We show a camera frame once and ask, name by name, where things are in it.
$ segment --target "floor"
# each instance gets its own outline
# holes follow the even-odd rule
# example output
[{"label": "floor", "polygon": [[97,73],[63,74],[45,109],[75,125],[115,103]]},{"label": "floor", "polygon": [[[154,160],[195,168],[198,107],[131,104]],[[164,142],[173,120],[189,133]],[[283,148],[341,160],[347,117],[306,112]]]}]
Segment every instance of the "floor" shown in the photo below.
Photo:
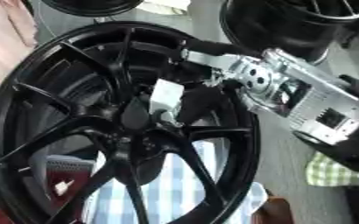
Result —
[{"label": "floor", "polygon": [[[32,0],[39,21],[39,43],[74,28],[92,24],[91,18],[69,16]],[[116,20],[137,20],[175,27],[199,39],[227,42],[218,23],[222,0],[193,0],[187,16],[159,16],[132,10],[115,16]],[[332,74],[359,77],[359,39],[345,51],[332,44],[327,61],[320,67]],[[261,117],[262,156],[257,181],[279,196],[287,198],[299,224],[350,224],[351,219],[341,188],[321,188],[306,184],[305,166],[313,155],[312,149],[290,133]]]}]

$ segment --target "black wheel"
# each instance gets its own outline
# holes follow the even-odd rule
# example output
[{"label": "black wheel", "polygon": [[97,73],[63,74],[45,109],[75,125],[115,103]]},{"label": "black wheel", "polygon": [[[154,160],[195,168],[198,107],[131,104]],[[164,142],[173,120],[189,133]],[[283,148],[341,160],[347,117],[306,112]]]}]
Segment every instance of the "black wheel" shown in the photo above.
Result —
[{"label": "black wheel", "polygon": [[67,14],[80,17],[108,17],[129,11],[143,0],[42,0],[44,3]]},{"label": "black wheel", "polygon": [[[225,88],[207,115],[188,119],[200,103],[192,100],[194,92],[211,74],[208,67],[176,57],[181,43],[191,38],[154,24],[94,24],[41,46],[11,73],[0,87],[0,202],[15,223],[71,223],[74,210],[112,178],[127,186],[139,223],[148,223],[140,185],[157,177],[167,153],[194,170],[206,194],[171,223],[223,223],[239,207],[257,169],[258,121]],[[149,116],[146,107],[157,78],[186,86],[182,127]],[[219,125],[195,126],[209,115]],[[101,151],[107,162],[66,205],[47,208],[34,196],[42,186],[34,178],[32,157],[42,151],[70,153],[59,150],[69,137],[84,137],[91,147],[79,143],[80,148],[92,157]],[[192,146],[211,138],[229,142],[217,182]]]}]

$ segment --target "wheel rim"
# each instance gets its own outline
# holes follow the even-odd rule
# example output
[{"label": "wheel rim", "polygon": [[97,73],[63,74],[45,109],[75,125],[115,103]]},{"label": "wheel rim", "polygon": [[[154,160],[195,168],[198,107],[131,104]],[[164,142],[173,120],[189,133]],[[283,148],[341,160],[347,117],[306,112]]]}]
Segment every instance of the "wheel rim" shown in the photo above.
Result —
[{"label": "wheel rim", "polygon": [[[134,161],[149,162],[150,160],[144,156],[131,156],[130,153],[134,147],[128,144],[129,140],[139,137],[140,133],[167,139],[167,142],[157,143],[158,147],[152,153],[174,153],[180,156],[194,170],[206,190],[206,198],[202,203],[190,213],[171,223],[189,221],[220,223],[235,211],[249,190],[256,173],[259,154],[257,118],[246,111],[235,92],[223,89],[222,102],[220,106],[213,109],[221,122],[229,125],[228,127],[191,127],[189,125],[193,121],[189,121],[181,129],[166,128],[165,125],[157,128],[155,122],[149,122],[148,129],[140,128],[137,131],[130,131],[129,125],[125,125],[127,129],[117,128],[124,126],[121,116],[127,113],[125,111],[130,102],[139,98],[133,96],[139,95],[139,90],[135,90],[136,87],[148,92],[144,86],[151,90],[160,74],[169,74],[168,71],[172,71],[174,74],[172,77],[164,78],[186,83],[188,92],[192,93],[194,87],[198,87],[201,81],[208,78],[210,74],[208,68],[186,62],[179,62],[179,64],[169,62],[176,58],[175,55],[181,43],[190,38],[180,31],[153,24],[135,22],[97,24],[71,31],[47,43],[15,69],[0,87],[0,202],[15,222],[70,222],[74,208],[80,205],[96,187],[109,181],[105,178],[109,175],[117,179],[121,179],[119,176],[133,177],[122,179],[122,181],[126,182],[125,184],[131,191],[130,194],[134,195],[132,200],[134,205],[138,205],[136,211],[139,222],[147,223],[146,213],[138,197],[137,182],[142,177],[138,176],[140,174],[137,167],[133,165]],[[94,51],[98,51],[99,54],[107,53],[106,50],[99,50],[98,46],[104,46],[106,50],[109,49],[109,52],[110,49],[115,49],[112,53],[116,55],[116,59],[110,62],[109,68],[106,66],[108,65],[106,56],[94,55]],[[102,57],[101,62],[98,63],[96,57]],[[137,60],[137,58],[145,57],[151,59],[147,64],[145,60]],[[69,67],[76,64],[75,61],[79,61],[95,72],[80,77],[78,74],[70,73],[69,67],[68,70],[63,69],[62,62],[64,61],[65,64],[70,65]],[[113,71],[116,76],[107,76]],[[90,88],[99,88],[100,91],[104,89],[109,94],[101,97],[93,105],[82,106],[79,101],[76,104],[72,101],[72,94],[70,94],[72,92],[65,91],[72,85],[75,85],[74,89],[80,88],[74,84],[77,83],[74,80],[88,83]],[[118,94],[117,88],[121,89],[121,93],[128,93],[128,82],[132,83],[130,94]],[[40,112],[42,109],[47,111],[48,105],[53,111],[59,111],[55,112],[56,115],[66,114],[67,118],[54,126],[50,123],[46,124],[44,132],[37,133],[37,128],[33,128],[32,132],[35,133],[32,137],[21,133],[25,131],[25,128],[20,128],[22,126],[20,123],[29,119],[41,120],[45,115],[40,115]],[[27,114],[22,113],[25,107],[30,110]],[[31,176],[28,159],[33,152],[70,135],[87,137],[93,144],[99,144],[98,149],[108,158],[113,159],[110,159],[111,162],[108,161],[89,180],[83,190],[67,203],[68,206],[62,207],[52,216],[37,206],[37,201],[29,196],[28,189],[21,178]],[[216,185],[206,173],[205,166],[194,154],[194,148],[190,144],[198,139],[213,137],[225,137],[230,141],[228,165],[225,166]],[[129,160],[121,159],[117,153],[121,151],[128,155]],[[115,169],[112,169],[112,166],[118,167],[118,165],[128,172],[113,173]]]},{"label": "wheel rim", "polygon": [[55,10],[81,17],[107,17],[129,11],[143,0],[42,0]]}]

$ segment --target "wire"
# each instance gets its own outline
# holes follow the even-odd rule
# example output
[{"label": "wire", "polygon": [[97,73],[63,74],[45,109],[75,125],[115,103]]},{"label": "wire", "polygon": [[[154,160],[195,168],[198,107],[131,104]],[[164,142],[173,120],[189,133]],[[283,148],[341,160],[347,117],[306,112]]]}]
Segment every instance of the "wire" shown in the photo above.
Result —
[{"label": "wire", "polygon": [[52,29],[50,29],[50,27],[46,24],[45,20],[43,19],[41,6],[42,6],[42,0],[38,0],[38,17],[39,17],[39,20],[40,20],[41,24],[50,32],[50,34],[52,34],[52,36],[54,38],[56,38],[57,35],[52,31]]}]

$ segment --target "mechanical arm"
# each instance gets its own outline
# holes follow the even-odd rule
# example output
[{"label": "mechanical arm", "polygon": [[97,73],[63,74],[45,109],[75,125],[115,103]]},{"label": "mechanical arm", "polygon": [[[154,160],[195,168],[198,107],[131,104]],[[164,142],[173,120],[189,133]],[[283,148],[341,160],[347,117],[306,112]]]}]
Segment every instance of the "mechanical arm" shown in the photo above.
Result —
[{"label": "mechanical arm", "polygon": [[189,40],[180,57],[212,67],[209,88],[234,82],[250,111],[272,113],[305,144],[359,172],[359,80],[325,73],[279,49],[258,59],[234,45]]}]

